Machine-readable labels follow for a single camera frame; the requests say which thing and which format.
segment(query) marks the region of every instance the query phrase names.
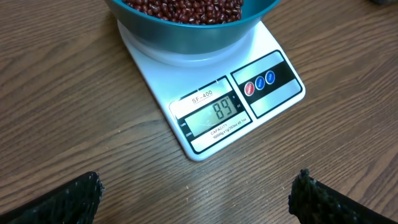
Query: blue bowl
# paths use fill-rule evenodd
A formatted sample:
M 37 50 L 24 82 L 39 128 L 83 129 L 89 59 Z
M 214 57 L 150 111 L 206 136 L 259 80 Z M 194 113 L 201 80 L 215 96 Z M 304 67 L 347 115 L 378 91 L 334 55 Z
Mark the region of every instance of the blue bowl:
M 122 0 L 105 2 L 115 17 L 143 44 L 178 54 L 203 54 L 238 41 L 261 21 L 279 0 L 245 0 L 240 21 L 216 25 L 165 21 L 139 12 Z

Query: white kitchen scale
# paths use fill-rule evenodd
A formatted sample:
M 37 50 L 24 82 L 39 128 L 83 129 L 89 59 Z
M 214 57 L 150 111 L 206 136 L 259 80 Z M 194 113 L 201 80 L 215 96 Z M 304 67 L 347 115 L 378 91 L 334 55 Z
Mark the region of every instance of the white kitchen scale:
M 186 155 L 202 161 L 296 104 L 305 87 L 262 22 L 235 44 L 184 55 L 121 37 Z

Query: wood grain surface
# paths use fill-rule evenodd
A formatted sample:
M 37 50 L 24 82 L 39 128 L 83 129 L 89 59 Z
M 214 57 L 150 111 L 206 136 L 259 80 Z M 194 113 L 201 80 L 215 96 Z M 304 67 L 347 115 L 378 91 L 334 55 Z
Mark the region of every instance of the wood grain surface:
M 285 0 L 264 19 L 303 101 L 204 162 L 183 153 L 103 1 L 0 3 L 0 213 L 87 171 L 95 223 L 298 223 L 300 169 L 398 221 L 398 5 Z

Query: digital number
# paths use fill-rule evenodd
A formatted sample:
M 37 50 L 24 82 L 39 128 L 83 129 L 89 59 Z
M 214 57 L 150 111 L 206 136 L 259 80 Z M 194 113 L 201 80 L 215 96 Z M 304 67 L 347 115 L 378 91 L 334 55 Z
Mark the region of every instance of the digital number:
M 207 91 L 207 92 L 205 92 L 205 93 L 203 94 L 203 97 L 210 96 L 211 94 L 213 94 L 213 92 L 212 92 L 211 90 L 209 90 L 209 91 Z
M 224 113 L 221 111 L 220 105 L 218 103 L 213 104 L 213 109 L 216 112 L 218 119 L 224 118 Z
M 227 115 L 230 115 L 230 114 L 232 113 L 232 110 L 231 110 L 231 108 L 229 107 L 228 101 L 226 101 L 226 99 L 221 100 L 221 105 L 223 106 L 223 108 L 228 108 L 229 112 L 228 112 Z

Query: pile of red beans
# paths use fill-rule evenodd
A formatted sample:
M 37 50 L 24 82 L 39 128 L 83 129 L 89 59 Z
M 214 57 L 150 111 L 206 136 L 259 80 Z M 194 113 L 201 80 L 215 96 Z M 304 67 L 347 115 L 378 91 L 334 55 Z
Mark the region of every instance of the pile of red beans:
M 123 0 L 149 16 L 184 24 L 210 25 L 241 20 L 243 0 Z

